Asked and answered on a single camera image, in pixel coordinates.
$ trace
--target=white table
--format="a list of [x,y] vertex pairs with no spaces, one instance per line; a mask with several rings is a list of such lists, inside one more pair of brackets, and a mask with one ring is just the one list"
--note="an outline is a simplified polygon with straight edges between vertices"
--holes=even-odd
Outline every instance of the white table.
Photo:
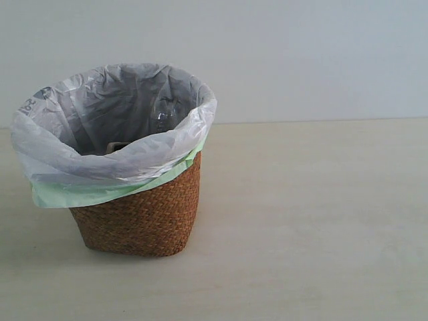
[[84,247],[0,146],[1,320],[428,320],[426,119],[214,126],[162,259]]

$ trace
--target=clear plastic bottle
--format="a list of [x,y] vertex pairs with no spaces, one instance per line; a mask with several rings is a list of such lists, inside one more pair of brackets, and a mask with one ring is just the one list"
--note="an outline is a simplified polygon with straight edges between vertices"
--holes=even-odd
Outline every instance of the clear plastic bottle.
[[179,116],[176,111],[177,98],[171,100],[161,98],[155,102],[148,120],[148,133],[158,134],[172,130],[179,124]]

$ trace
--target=wastebasket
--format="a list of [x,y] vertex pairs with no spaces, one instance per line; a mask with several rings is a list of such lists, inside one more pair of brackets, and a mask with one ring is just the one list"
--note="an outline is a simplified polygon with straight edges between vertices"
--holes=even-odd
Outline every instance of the wastebasket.
[[[165,100],[178,104],[179,124],[150,134],[150,111]],[[178,68],[108,65],[28,99],[11,139],[35,204],[70,208],[87,247],[167,256],[192,230],[216,107],[209,87]],[[106,154],[111,142],[130,144]]]

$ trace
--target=plastic bag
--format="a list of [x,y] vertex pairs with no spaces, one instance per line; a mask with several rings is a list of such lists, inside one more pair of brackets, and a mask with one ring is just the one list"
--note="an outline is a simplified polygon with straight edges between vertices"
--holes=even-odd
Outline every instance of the plastic bag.
[[[148,135],[152,105],[178,98],[183,121]],[[93,188],[145,184],[171,170],[205,139],[214,93],[171,66],[120,64],[44,88],[14,114],[13,147],[32,184]],[[112,154],[109,142],[131,142]]]

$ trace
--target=woven basket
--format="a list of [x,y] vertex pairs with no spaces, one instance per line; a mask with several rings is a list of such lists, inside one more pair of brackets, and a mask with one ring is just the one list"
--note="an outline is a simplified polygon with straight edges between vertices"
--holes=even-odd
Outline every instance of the woven basket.
[[168,256],[184,249],[199,202],[201,153],[176,179],[154,189],[70,211],[90,249]]

